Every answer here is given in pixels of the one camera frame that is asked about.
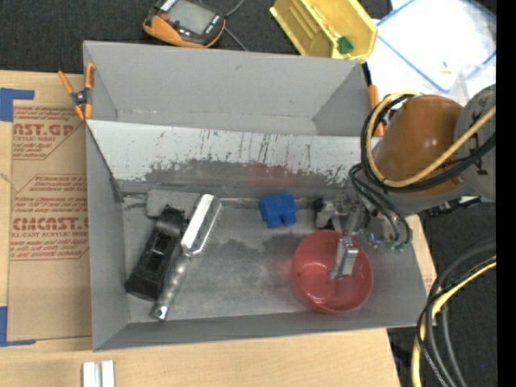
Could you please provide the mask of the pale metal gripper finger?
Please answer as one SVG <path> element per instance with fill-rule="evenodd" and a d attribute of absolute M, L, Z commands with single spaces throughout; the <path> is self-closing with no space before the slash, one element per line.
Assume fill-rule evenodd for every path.
<path fill-rule="evenodd" d="M 328 272 L 330 279 L 337 280 L 352 275 L 356 260 L 359 255 L 359 248 L 350 238 L 342 238 L 337 243 L 335 253 L 335 265 Z"/>
<path fill-rule="evenodd" d="M 341 228 L 342 217 L 347 213 L 347 205 L 341 201 L 319 199 L 315 203 L 316 228 Z"/>

